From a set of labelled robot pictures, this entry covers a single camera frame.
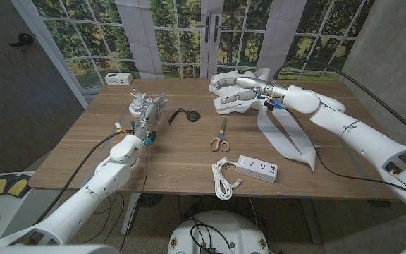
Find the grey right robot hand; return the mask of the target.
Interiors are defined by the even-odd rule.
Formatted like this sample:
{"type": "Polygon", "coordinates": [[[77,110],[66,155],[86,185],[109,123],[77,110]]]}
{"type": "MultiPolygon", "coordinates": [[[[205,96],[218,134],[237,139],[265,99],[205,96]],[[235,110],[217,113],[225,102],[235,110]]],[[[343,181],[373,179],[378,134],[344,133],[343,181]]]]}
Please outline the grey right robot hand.
{"type": "Polygon", "coordinates": [[[270,98],[279,98],[284,97],[288,91],[288,89],[282,85],[272,85],[265,80],[251,77],[222,78],[215,83],[212,83],[212,85],[216,90],[234,85],[247,89],[247,91],[238,92],[235,95],[222,99],[222,104],[227,104],[229,102],[238,100],[248,101],[254,99],[257,95],[263,95],[270,98]]]}

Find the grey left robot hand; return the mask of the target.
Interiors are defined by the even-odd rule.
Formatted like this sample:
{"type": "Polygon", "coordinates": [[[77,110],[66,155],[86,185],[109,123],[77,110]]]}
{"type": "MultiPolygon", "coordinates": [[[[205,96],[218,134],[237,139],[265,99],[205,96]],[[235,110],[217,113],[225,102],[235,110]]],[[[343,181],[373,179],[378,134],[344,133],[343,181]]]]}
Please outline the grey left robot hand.
{"type": "Polygon", "coordinates": [[[156,128],[159,119],[166,112],[164,106],[168,101],[165,92],[154,99],[148,99],[145,95],[145,93],[135,94],[135,108],[142,111],[133,135],[141,140],[146,140],[147,136],[156,128]]]}

